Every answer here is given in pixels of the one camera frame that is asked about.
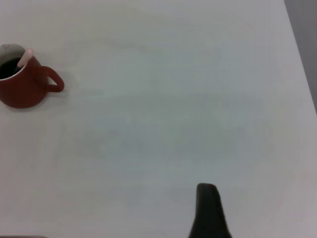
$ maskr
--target mug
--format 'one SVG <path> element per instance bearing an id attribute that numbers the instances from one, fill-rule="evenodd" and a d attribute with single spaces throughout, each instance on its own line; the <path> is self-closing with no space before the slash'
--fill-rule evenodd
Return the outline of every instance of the mug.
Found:
<path id="1" fill-rule="evenodd" d="M 19 44 L 0 46 L 0 65 L 20 58 L 26 47 Z M 49 84 L 50 77 L 56 85 Z M 11 77 L 0 79 L 0 101 L 13 108 L 29 108 L 38 104 L 48 92 L 61 92 L 64 82 L 51 68 L 41 66 L 32 57 L 20 71 Z"/>

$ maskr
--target white surface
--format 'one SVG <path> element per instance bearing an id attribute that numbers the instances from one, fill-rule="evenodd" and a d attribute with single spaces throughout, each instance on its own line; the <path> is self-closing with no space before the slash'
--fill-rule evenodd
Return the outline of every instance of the white surface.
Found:
<path id="1" fill-rule="evenodd" d="M 2 0 L 0 42 L 66 90 L 0 106 L 0 232 L 186 237 L 199 182 L 235 238 L 317 236 L 317 118 L 282 0 Z"/>

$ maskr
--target gray wall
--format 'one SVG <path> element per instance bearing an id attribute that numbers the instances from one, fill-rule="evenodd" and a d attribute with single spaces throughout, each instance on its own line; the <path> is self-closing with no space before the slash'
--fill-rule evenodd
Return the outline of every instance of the gray wall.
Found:
<path id="1" fill-rule="evenodd" d="M 285 0 L 285 4 L 317 110 L 317 1 Z"/>

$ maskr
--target mug handle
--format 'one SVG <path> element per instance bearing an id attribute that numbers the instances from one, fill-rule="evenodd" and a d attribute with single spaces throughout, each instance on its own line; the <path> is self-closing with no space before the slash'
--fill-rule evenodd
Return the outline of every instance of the mug handle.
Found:
<path id="1" fill-rule="evenodd" d="M 63 91 L 64 86 L 65 86 L 64 81 L 61 79 L 61 77 L 53 69 L 51 69 L 50 67 L 46 67 L 46 66 L 40 66 L 37 68 L 36 71 L 39 74 L 43 74 L 43 75 L 50 77 L 56 83 L 56 85 L 49 84 L 47 86 L 47 91 L 55 92 L 55 93 L 59 93 L 59 92 Z"/>

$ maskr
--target dark liquid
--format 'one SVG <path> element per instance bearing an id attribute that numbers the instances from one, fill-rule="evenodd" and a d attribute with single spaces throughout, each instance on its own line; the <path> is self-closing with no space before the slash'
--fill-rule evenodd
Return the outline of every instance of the dark liquid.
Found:
<path id="1" fill-rule="evenodd" d="M 7 62 L 5 62 L 3 65 L 0 66 L 0 79 L 9 78 L 12 75 L 16 74 L 19 70 L 14 71 L 16 68 L 16 65 L 18 64 L 19 60 L 21 58 L 14 58 Z"/>

